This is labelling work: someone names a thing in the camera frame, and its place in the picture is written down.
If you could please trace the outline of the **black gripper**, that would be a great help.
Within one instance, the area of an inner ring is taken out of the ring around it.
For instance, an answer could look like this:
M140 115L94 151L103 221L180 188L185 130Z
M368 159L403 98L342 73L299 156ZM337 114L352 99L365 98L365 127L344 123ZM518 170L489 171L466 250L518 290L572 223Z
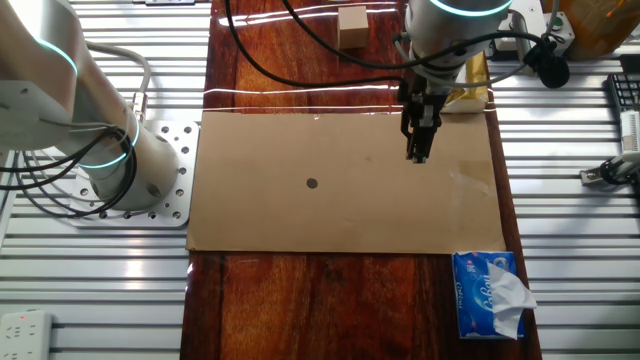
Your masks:
M406 138L407 159L413 163L422 164L429 158L447 97L448 89L432 85L420 75L408 75L400 83L401 133Z

